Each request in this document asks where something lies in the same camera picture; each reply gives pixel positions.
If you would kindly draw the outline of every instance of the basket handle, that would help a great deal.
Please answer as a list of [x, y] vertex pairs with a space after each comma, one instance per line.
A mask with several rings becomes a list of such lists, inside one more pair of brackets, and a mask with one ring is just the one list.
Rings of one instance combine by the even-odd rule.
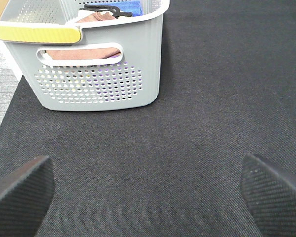
[[[66, 51], [71, 51], [70, 56], [76, 56], [77, 54], [82, 54], [85, 50], [86, 53], [88, 53], [88, 56], [90, 56], [90, 52], [94, 49], [115, 49], [116, 51], [119, 51], [120, 54], [116, 57], [112, 58], [105, 58], [105, 59], [92, 59], [92, 58], [86, 58], [86, 59], [78, 59], [78, 60], [54, 60], [50, 55], [48, 55], [49, 50], [55, 50], [62, 54], [62, 57], [66, 55]], [[91, 66], [91, 65], [104, 65], [104, 64], [115, 64], [120, 62], [123, 59], [124, 51], [123, 47], [118, 43], [99, 43], [99, 44], [88, 44], [88, 45], [79, 45], [79, 46], [51, 46], [51, 47], [40, 47], [37, 50], [37, 58], [39, 61], [45, 65], [48, 66]]]
[[[9, 0], [0, 0], [0, 18]], [[81, 32], [75, 26], [0, 21], [0, 40], [32, 43], [76, 43]]]

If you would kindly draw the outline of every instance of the yellow handle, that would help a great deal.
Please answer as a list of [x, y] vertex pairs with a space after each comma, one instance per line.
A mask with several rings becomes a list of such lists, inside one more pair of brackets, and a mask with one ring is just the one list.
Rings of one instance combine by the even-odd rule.
[[[0, 0], [0, 17], [9, 0]], [[58, 24], [0, 21], [0, 40], [33, 43], [76, 43], [81, 40], [77, 27]]]

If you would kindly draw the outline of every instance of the gray basket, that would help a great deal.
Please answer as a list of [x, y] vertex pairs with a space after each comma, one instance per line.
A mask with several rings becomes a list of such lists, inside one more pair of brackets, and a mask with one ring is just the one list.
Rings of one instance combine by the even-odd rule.
[[[109, 1], [91, 1], [89, 3]], [[75, 24], [81, 40], [72, 44], [6, 45], [43, 106], [60, 111], [103, 111], [144, 106], [158, 96], [163, 13], [169, 0], [141, 0], [145, 14], [124, 20]], [[10, 0], [1, 21], [65, 24], [75, 18], [83, 0]], [[116, 46], [115, 59], [47, 62], [46, 49]]]

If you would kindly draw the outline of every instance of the black textured object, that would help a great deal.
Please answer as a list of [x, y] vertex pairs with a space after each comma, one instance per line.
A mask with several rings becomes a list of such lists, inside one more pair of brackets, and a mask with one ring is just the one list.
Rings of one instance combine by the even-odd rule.
[[0, 237], [33, 237], [54, 195], [51, 159], [39, 156], [0, 180]]
[[296, 237], [296, 176], [258, 155], [244, 160], [241, 191], [265, 237]]

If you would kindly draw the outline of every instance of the laundry basket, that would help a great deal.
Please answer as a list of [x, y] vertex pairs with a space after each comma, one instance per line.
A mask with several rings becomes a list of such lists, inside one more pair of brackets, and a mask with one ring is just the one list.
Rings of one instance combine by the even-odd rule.
[[[103, 111], [144, 106], [159, 93], [163, 13], [170, 0], [141, 0], [144, 15], [72, 23], [86, 3], [127, 0], [0, 0], [3, 40], [43, 106]], [[114, 47], [95, 60], [46, 60], [45, 50]]]

